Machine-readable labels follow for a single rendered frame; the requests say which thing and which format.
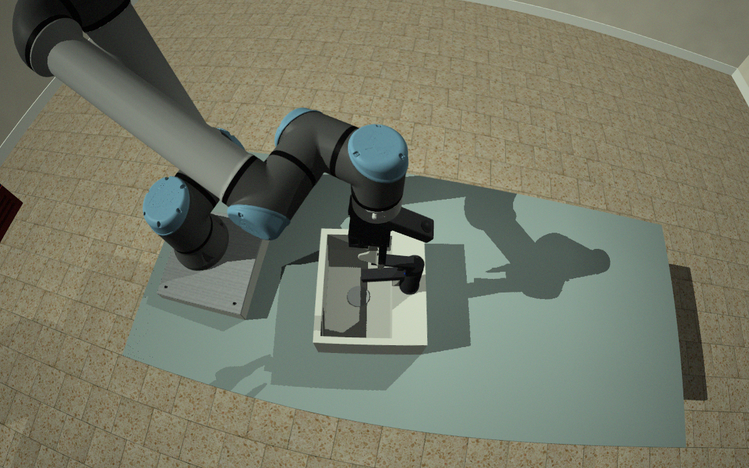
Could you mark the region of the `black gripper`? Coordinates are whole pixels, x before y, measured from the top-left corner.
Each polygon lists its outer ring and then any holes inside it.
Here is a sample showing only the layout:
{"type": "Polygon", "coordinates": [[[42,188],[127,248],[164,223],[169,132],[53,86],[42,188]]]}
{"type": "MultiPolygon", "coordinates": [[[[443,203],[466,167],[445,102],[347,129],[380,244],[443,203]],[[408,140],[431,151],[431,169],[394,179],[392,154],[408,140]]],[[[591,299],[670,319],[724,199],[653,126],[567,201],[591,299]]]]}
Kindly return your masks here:
{"type": "Polygon", "coordinates": [[[389,248],[390,234],[392,230],[363,221],[352,207],[352,195],[350,195],[350,205],[348,206],[348,215],[350,215],[350,230],[348,231],[348,245],[350,248],[367,248],[369,251],[360,253],[358,259],[366,263],[377,264],[378,270],[386,266],[387,247],[389,248]],[[378,253],[377,253],[378,251],[378,253]]]}

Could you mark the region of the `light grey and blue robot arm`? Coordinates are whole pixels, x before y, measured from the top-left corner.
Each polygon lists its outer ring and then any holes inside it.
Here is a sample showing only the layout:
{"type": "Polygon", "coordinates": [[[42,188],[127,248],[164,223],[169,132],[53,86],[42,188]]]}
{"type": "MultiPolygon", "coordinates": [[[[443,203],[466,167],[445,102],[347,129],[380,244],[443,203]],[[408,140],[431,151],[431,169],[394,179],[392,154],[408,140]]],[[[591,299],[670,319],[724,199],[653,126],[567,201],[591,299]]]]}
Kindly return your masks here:
{"type": "Polygon", "coordinates": [[[59,78],[179,169],[151,186],[143,215],[185,268],[206,270],[225,255],[227,226],[211,214],[219,201],[242,230],[272,241],[323,173],[351,184],[363,221],[434,238],[433,219],[402,207],[408,147],[398,131],[295,109],[263,162],[206,124],[131,0],[18,0],[12,32],[31,70],[59,78]]]}

